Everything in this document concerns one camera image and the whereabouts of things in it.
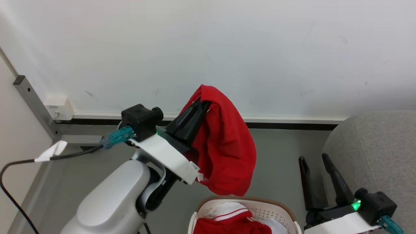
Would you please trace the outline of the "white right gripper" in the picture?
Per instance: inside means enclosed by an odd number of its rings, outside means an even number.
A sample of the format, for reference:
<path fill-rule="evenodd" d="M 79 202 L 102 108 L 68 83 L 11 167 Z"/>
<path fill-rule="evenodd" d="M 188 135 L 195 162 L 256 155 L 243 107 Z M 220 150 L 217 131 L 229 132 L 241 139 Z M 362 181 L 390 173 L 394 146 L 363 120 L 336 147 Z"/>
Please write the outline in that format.
<path fill-rule="evenodd" d="M 306 159 L 299 157 L 299 167 L 306 210 L 305 234 L 368 234 L 380 229 L 369 225 L 358 213 L 360 204 L 349 204 L 355 197 L 336 166 L 326 153 L 321 155 L 326 172 L 329 174 L 336 194 L 338 206 L 317 209 L 318 203 L 313 191 L 310 169 Z"/>

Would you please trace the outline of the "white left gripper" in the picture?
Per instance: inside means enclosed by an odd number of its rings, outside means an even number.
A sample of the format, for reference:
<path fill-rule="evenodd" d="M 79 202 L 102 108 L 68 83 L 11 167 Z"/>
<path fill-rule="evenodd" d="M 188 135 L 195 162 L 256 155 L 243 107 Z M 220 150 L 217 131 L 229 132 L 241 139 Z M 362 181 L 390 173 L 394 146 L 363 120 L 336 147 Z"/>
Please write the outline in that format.
<path fill-rule="evenodd" d="M 196 99 L 166 126 L 166 131 L 184 143 L 193 143 L 210 105 L 210 101 Z M 181 182 L 192 185 L 198 176 L 199 168 L 167 141 L 165 129 L 158 126 L 156 130 L 156 134 L 141 142 L 131 140 L 137 148 L 132 159 L 144 164 L 152 163 L 159 169 L 170 170 Z"/>

